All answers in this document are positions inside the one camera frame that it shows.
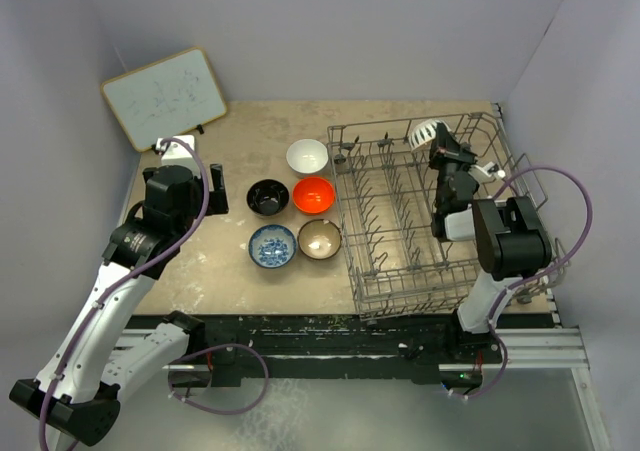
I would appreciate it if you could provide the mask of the white orange rimmed striped bowl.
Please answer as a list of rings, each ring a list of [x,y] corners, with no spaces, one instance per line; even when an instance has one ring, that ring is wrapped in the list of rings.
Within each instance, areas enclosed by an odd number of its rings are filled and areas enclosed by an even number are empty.
[[[425,147],[428,147],[433,143],[433,140],[435,138],[435,123],[446,122],[440,119],[427,119],[418,123],[413,128],[413,130],[408,135],[408,142],[412,151],[424,149]]]

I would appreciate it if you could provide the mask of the black glossy bowl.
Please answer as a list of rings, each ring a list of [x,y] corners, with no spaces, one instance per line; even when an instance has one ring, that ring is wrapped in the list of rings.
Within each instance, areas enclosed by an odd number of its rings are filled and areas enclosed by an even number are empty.
[[[248,208],[262,218],[280,214],[288,206],[289,200],[288,188],[274,179],[264,179],[254,183],[246,195]]]

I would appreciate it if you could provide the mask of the blue patterned bowl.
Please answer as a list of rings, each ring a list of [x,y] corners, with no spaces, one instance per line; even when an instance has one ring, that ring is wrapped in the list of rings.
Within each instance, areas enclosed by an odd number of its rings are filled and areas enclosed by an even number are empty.
[[[253,263],[264,269],[277,269],[296,255],[298,244],[285,226],[269,224],[257,229],[249,239],[248,254]]]

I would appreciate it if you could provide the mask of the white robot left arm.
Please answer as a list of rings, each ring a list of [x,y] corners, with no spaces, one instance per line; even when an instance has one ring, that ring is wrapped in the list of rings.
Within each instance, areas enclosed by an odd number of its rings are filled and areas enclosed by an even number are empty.
[[[194,363],[205,353],[203,322],[173,311],[141,343],[111,356],[138,304],[203,218],[229,210],[219,164],[147,168],[143,178],[144,198],[111,234],[69,333],[36,377],[10,391],[10,400],[37,418],[43,450],[97,444],[129,395],[161,366]]]

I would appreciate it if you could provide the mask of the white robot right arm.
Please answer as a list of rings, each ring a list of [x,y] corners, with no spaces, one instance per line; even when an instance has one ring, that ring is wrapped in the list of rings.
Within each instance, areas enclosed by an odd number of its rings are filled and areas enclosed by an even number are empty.
[[[477,334],[495,327],[520,282],[551,263],[551,243],[529,197],[476,197],[483,184],[506,173],[492,161],[479,165],[471,146],[458,142],[447,123],[427,120],[414,139],[427,146],[428,166],[437,172],[432,235],[440,242],[476,245],[481,271],[456,310],[460,328],[444,340],[452,360],[467,362],[480,350]]]

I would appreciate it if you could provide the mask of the yellow framed whiteboard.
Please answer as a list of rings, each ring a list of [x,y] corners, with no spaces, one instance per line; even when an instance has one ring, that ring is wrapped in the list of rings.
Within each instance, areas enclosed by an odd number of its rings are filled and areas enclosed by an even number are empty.
[[[227,113],[213,68],[200,47],[112,78],[101,85],[101,93],[138,152]]]

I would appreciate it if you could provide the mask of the brown glazed bowl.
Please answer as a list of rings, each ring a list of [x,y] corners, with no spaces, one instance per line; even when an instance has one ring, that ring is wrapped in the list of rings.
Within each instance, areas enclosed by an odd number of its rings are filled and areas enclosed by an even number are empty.
[[[338,226],[328,219],[306,222],[297,236],[300,251],[312,260],[334,257],[342,247],[342,234]]]

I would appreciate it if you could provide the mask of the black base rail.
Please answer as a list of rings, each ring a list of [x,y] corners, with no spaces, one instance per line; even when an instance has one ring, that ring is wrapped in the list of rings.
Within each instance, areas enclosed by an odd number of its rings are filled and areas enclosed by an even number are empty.
[[[499,364],[490,334],[465,335],[450,314],[363,321],[354,314],[202,315],[199,348],[240,343],[194,360],[197,377],[213,387],[245,379],[409,380],[435,384],[444,365],[468,371]]]

